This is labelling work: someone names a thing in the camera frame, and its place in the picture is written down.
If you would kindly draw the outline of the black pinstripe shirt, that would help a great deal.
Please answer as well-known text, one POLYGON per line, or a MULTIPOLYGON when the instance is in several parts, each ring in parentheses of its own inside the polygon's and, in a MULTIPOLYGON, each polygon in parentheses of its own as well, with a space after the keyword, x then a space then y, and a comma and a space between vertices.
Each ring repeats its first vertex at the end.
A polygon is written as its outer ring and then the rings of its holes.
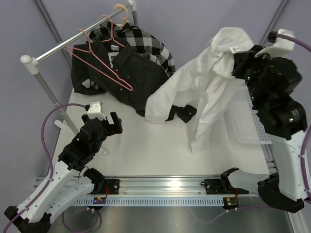
MULTIPOLYGON (((114 45, 115 42, 104 42, 98 37, 93 38, 91 42, 93 52, 120 78, 132 85, 133 91, 121 87, 72 55, 71 81, 74 91, 88 96, 107 92, 119 102, 134 108, 136 113, 143 117, 147 99, 168 80, 168 76, 161 66, 138 54, 128 42, 120 40, 118 52, 112 51, 114 45)), ((77 44, 73 47, 88 50, 88 43, 77 44)), ((90 53, 77 50, 72 52, 117 79, 90 53)))

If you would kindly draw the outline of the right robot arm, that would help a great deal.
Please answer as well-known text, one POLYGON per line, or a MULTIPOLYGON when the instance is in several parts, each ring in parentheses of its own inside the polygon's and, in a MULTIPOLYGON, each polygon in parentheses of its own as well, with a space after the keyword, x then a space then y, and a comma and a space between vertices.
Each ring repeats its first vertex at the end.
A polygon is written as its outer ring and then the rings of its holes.
POLYGON ((258 175, 236 167, 220 175, 220 188, 257 194, 268 206, 296 213, 310 200, 311 177, 303 140, 307 117, 303 106, 291 98, 302 77, 292 60, 260 54, 261 46, 234 55, 232 75, 242 79, 252 108, 272 142, 276 173, 258 175))

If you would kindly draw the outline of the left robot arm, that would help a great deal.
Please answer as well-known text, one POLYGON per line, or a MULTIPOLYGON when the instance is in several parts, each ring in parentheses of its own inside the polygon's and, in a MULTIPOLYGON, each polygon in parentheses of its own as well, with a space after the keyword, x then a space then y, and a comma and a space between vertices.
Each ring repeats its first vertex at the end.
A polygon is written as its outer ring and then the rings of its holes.
POLYGON ((80 174, 107 137, 122 133, 121 119, 115 112, 110 115, 112 124, 106 117, 83 115, 84 126, 58 156, 52 176, 46 177, 23 203, 5 210, 5 216, 21 233, 46 233, 79 198, 107 190, 104 175, 94 168, 86 170, 68 189, 62 188, 80 174))

